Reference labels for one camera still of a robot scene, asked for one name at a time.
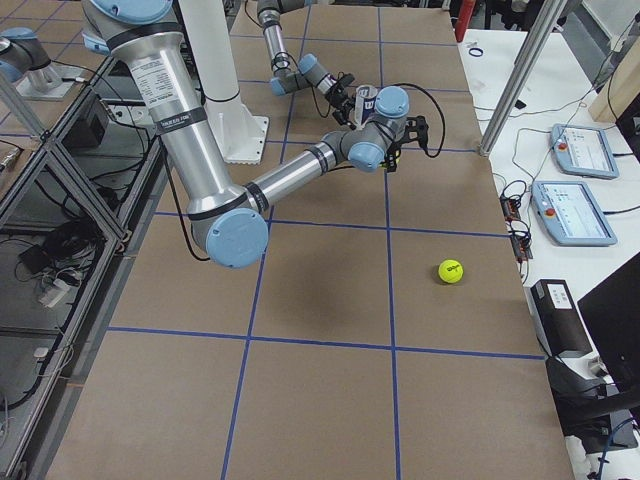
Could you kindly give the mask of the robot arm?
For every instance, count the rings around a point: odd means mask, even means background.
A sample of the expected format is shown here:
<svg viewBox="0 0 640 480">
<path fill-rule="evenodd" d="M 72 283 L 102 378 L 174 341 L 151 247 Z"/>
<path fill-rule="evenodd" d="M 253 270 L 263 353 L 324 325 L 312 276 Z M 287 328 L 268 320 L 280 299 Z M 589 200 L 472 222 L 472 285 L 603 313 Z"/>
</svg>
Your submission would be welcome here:
<svg viewBox="0 0 640 480">
<path fill-rule="evenodd" d="M 306 54 L 296 60 L 285 46 L 281 16 L 313 4 L 315 1 L 303 0 L 257 2 L 257 22 L 262 29 L 273 73 L 270 79 L 271 90 L 276 96 L 284 96 L 313 88 L 327 101 L 331 114 L 339 125 L 355 129 L 355 124 L 350 119 L 350 114 L 355 109 L 355 96 L 348 92 L 355 77 L 351 73 L 334 76 L 313 54 Z"/>
<path fill-rule="evenodd" d="M 355 130 L 334 131 L 245 185 L 229 161 L 256 160 L 267 121 L 240 98 L 223 5 L 218 1 L 86 1 L 86 46 L 125 63 L 189 196 L 196 245 L 229 268 L 257 261 L 268 244 L 264 212 L 341 162 L 376 170 L 407 129 L 409 98 L 382 89 Z"/>
</svg>

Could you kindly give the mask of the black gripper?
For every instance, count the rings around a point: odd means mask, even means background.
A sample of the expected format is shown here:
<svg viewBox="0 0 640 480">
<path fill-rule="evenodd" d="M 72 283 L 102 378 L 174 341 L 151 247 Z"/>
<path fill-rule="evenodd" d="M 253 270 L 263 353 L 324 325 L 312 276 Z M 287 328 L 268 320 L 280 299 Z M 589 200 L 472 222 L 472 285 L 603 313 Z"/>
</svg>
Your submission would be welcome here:
<svg viewBox="0 0 640 480">
<path fill-rule="evenodd" d="M 390 156 L 393 156 L 396 160 L 395 165 L 390 166 L 389 168 L 384 167 L 387 173 L 394 173 L 397 170 L 397 167 L 398 167 L 397 162 L 401 156 L 403 143 L 404 143 L 403 138 L 399 138 L 399 139 L 391 138 L 387 141 L 387 149 L 385 152 L 385 157 L 387 155 L 390 155 Z"/>
<path fill-rule="evenodd" d="M 333 108 L 332 116 L 339 125 L 352 125 L 351 112 L 355 108 L 355 100 L 348 95 L 345 87 L 339 83 L 327 92 L 327 102 Z"/>
</svg>

